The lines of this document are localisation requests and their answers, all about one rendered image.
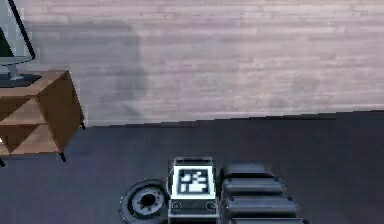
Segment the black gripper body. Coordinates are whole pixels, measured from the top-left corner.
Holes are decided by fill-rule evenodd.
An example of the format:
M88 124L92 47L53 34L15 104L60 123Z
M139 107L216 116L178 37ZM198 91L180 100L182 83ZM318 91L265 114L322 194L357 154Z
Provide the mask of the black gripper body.
M130 186L120 198L122 224L165 224L169 195L159 179L145 179Z

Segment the brown wooden shelf stand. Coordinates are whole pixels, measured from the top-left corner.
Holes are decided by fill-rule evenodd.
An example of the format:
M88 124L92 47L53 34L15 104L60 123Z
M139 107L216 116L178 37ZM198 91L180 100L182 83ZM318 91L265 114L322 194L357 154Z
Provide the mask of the brown wooden shelf stand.
M5 157L64 150L85 116L68 70L36 73L27 87L0 88L0 166Z

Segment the black framed television set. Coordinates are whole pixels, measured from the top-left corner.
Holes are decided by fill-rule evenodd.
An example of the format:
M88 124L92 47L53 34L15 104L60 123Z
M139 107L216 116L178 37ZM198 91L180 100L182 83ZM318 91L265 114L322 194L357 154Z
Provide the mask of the black framed television set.
M28 33L14 0L0 0L0 88L28 87L41 75L22 73L18 64L27 63L36 57Z

